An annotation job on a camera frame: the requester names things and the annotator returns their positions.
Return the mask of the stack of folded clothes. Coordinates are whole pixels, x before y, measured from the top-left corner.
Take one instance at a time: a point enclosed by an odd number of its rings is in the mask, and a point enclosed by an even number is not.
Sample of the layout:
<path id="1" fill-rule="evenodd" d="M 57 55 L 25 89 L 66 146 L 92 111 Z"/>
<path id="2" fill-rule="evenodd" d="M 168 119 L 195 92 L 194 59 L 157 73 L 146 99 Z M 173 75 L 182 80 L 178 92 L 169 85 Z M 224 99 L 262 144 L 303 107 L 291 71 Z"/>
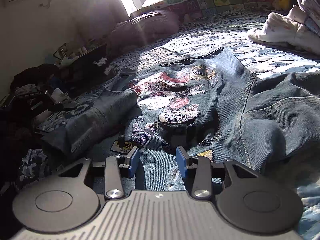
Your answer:
<path id="1" fill-rule="evenodd" d="M 287 17 L 304 24 L 311 32 L 319 36 L 319 0 L 297 0 Z"/>

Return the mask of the black folded clothes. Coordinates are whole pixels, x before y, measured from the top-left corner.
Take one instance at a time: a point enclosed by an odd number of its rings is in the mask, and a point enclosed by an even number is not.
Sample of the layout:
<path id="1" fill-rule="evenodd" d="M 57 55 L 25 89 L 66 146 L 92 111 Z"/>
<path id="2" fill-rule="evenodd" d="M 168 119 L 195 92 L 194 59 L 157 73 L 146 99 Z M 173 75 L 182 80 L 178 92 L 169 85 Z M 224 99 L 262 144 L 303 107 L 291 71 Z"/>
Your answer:
<path id="1" fill-rule="evenodd" d="M 115 75 L 116 71 L 106 57 L 94 61 L 82 57 L 61 69 L 61 77 L 70 98 L 81 95 Z"/>

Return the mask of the cluttered bedside shelf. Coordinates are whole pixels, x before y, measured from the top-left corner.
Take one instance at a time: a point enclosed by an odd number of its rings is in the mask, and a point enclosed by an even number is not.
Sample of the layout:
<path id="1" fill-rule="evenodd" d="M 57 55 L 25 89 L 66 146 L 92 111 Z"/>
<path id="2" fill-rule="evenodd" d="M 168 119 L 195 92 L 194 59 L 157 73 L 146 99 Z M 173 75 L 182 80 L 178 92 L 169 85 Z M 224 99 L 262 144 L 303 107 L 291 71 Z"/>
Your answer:
<path id="1" fill-rule="evenodd" d="M 53 54 L 59 68 L 72 64 L 84 63 L 101 66 L 108 61 L 106 43 L 90 40 L 87 44 L 79 46 L 74 42 L 64 43 Z"/>

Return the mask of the white baby garment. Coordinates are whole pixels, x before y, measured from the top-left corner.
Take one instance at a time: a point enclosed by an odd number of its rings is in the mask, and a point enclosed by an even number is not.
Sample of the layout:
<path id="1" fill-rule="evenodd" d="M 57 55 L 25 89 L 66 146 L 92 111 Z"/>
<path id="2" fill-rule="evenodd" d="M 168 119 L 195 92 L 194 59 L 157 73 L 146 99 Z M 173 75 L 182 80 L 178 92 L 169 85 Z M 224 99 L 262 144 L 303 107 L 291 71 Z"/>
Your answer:
<path id="1" fill-rule="evenodd" d="M 261 29 L 252 28 L 248 38 L 260 44 L 289 44 L 295 48 L 319 55 L 319 37 L 304 24 L 271 12 Z"/>

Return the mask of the blue white patterned quilt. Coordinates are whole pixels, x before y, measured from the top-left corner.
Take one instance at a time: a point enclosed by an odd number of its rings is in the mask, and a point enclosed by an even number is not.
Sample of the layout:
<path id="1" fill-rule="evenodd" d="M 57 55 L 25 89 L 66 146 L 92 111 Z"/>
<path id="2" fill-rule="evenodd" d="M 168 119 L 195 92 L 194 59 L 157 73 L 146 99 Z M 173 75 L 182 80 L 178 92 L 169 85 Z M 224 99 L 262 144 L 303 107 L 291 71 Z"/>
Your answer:
<path id="1" fill-rule="evenodd" d="M 235 11 L 205 21 L 187 23 L 172 38 L 120 56 L 112 62 L 111 67 L 116 71 L 115 77 L 123 71 L 137 74 L 153 66 L 169 66 L 192 58 L 202 58 L 226 48 L 260 79 L 290 72 L 319 72 L 318 56 L 289 45 L 263 46 L 251 42 L 247 31 L 261 27 L 265 19 L 264 13 Z M 77 97 L 76 110 L 55 113 L 40 128 L 50 133 L 89 110 L 115 77 Z M 304 205 L 297 232 L 303 239 L 319 239 L 319 150 L 269 163 L 260 173 L 297 192 Z"/>

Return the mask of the white rolled quilted cloth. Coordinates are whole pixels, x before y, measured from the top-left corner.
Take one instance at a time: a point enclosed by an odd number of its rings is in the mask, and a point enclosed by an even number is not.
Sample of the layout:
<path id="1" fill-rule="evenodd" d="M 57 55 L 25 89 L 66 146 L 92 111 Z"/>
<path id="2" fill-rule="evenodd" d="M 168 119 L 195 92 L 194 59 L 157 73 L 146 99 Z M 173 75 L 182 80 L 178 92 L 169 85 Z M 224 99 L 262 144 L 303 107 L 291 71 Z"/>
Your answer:
<path id="1" fill-rule="evenodd" d="M 43 123 L 48 117 L 55 112 L 62 111 L 62 107 L 71 103 L 68 93 L 56 88 L 52 93 L 47 92 L 44 96 L 44 102 L 40 105 L 39 114 L 34 117 L 34 124 Z"/>

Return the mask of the pink pillow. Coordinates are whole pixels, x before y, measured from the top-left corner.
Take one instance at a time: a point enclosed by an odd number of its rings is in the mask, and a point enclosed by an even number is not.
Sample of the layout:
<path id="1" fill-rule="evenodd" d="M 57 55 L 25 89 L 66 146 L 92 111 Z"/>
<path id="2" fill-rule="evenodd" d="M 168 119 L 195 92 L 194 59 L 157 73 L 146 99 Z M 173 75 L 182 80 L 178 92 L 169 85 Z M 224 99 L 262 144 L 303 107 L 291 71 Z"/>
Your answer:
<path id="1" fill-rule="evenodd" d="M 107 38 L 107 49 L 112 53 L 138 48 L 167 38 L 178 32 L 178 15 L 158 10 L 147 12 L 131 20 L 120 22 Z"/>

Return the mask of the blue denim jacket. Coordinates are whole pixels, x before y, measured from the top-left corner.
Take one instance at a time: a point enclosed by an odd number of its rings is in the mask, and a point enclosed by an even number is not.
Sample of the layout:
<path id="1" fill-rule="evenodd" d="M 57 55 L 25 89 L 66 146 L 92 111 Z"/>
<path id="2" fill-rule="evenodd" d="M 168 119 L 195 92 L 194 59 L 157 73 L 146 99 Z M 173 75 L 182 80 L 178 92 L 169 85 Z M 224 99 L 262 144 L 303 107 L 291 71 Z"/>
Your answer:
<path id="1" fill-rule="evenodd" d="M 181 190 L 175 152 L 262 172 L 319 150 L 319 72 L 260 79 L 226 48 L 205 57 L 123 71 L 93 106 L 44 137 L 70 160 L 102 161 L 116 142 L 140 149 L 127 190 Z"/>

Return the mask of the colourful alphabet foam mat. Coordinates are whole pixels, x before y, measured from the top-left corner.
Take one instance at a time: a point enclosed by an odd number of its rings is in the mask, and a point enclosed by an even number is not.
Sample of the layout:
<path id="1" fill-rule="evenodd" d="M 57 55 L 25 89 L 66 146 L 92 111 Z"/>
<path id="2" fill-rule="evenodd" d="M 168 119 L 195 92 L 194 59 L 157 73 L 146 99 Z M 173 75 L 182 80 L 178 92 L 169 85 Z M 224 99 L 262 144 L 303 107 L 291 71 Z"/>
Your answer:
<path id="1" fill-rule="evenodd" d="M 229 10 L 270 8 L 271 0 L 162 0 L 151 5 L 144 5 L 132 12 L 131 17 L 137 17 L 155 10 L 167 10 L 178 16 L 195 18 L 221 14 Z"/>

